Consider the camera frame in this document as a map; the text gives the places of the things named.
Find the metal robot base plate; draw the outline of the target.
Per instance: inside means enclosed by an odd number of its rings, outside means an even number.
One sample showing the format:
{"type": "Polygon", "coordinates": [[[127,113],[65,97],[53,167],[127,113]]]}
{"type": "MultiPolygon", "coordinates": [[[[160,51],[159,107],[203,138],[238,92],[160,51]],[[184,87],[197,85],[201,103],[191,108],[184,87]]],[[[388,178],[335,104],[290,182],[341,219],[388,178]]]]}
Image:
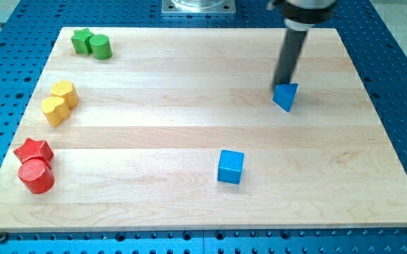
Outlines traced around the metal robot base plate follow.
{"type": "Polygon", "coordinates": [[[162,14],[208,14],[236,12],[234,0],[162,0],[162,14]]]}

